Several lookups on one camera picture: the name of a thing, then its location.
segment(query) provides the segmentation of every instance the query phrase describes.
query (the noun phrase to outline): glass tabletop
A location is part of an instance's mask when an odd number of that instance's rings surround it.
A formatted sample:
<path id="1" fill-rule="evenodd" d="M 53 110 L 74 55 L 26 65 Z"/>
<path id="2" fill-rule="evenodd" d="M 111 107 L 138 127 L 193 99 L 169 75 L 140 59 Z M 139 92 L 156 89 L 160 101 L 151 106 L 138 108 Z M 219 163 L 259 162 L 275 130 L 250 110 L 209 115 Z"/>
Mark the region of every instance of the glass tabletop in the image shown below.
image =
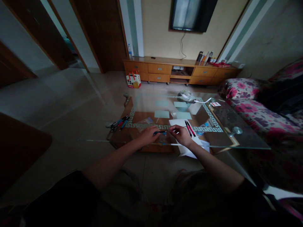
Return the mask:
<path id="1" fill-rule="evenodd" d="M 138 92 L 129 98 L 121 115 L 121 118 L 129 116 L 123 129 L 119 126 L 114 132 L 106 131 L 106 139 L 113 146 L 120 147 L 137 138 L 149 126 L 167 131 L 174 124 L 185 127 L 187 121 L 196 135 L 193 139 L 199 140 L 203 147 L 210 147 L 212 153 L 230 148 L 270 149 L 217 94 L 158 90 Z M 84 137 L 87 141 L 97 141 L 87 135 Z M 157 149 L 166 151 L 167 146 L 180 144 L 169 133 L 164 133 L 153 145 L 160 145 Z"/>

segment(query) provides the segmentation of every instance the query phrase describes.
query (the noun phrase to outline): red item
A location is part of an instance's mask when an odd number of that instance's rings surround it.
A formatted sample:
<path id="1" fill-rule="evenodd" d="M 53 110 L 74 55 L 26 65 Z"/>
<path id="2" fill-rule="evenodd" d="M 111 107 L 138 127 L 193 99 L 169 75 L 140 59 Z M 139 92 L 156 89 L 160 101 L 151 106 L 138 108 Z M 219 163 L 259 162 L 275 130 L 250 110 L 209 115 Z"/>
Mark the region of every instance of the red item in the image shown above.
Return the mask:
<path id="1" fill-rule="evenodd" d="M 191 126 L 190 126 L 190 124 L 188 122 L 187 122 L 187 125 L 189 126 L 190 130 L 192 131 L 193 136 L 196 137 L 195 133 L 193 132 L 193 130 L 192 130 L 192 128 L 191 128 Z"/>
<path id="2" fill-rule="evenodd" d="M 192 134 L 191 134 L 191 132 L 190 132 L 190 130 L 189 130 L 189 127 L 188 127 L 188 124 L 187 124 L 186 121 L 185 121 L 185 124 L 186 124 L 186 127 L 187 127 L 187 130 L 188 130 L 188 132 L 189 132 L 190 137 L 192 137 Z"/>
<path id="3" fill-rule="evenodd" d="M 220 62 L 220 63 L 211 62 L 210 64 L 212 64 L 213 66 L 219 67 L 219 68 L 229 68 L 230 67 L 230 64 L 226 64 L 224 62 Z"/>

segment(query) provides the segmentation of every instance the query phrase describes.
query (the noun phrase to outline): shelf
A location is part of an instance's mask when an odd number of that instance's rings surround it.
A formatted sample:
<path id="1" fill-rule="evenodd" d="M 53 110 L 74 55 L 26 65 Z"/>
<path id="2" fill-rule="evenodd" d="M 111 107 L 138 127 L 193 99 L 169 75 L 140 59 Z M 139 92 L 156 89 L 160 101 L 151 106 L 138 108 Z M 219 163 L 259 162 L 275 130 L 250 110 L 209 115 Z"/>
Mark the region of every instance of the shelf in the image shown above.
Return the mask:
<path id="1" fill-rule="evenodd" d="M 191 76 L 175 76 L 175 75 L 170 75 L 171 78 L 175 79 L 191 79 Z"/>
<path id="2" fill-rule="evenodd" d="M 169 82 L 170 83 L 174 83 L 174 84 L 188 84 L 189 83 L 189 79 L 170 78 Z"/>
<path id="3" fill-rule="evenodd" d="M 171 75 L 174 76 L 190 76 L 187 72 L 185 71 L 171 71 Z"/>

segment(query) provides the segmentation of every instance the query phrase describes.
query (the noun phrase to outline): shopping bag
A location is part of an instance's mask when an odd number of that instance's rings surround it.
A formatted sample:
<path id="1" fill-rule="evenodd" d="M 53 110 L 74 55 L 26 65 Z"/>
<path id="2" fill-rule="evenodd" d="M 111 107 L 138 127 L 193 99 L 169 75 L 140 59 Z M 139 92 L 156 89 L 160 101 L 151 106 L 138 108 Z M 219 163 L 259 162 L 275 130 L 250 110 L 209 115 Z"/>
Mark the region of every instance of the shopping bag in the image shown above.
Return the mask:
<path id="1" fill-rule="evenodd" d="M 140 75 L 136 70 L 126 75 L 126 80 L 129 88 L 139 88 L 141 86 Z"/>

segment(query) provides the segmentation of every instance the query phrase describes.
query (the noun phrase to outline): sofa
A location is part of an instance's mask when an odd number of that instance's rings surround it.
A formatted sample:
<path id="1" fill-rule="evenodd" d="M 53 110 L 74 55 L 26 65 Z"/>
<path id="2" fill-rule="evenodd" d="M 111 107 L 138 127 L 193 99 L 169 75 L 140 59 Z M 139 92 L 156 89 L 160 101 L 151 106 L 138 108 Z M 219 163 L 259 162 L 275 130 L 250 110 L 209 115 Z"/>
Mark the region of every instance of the sofa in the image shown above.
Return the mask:
<path id="1" fill-rule="evenodd" d="M 269 185 L 296 193 L 303 193 L 303 111 L 278 114 L 256 99 L 275 83 L 303 77 L 302 74 L 303 58 L 300 58 L 267 81 L 227 79 L 218 90 L 219 95 L 272 148 L 247 150 L 247 159 L 258 175 Z"/>

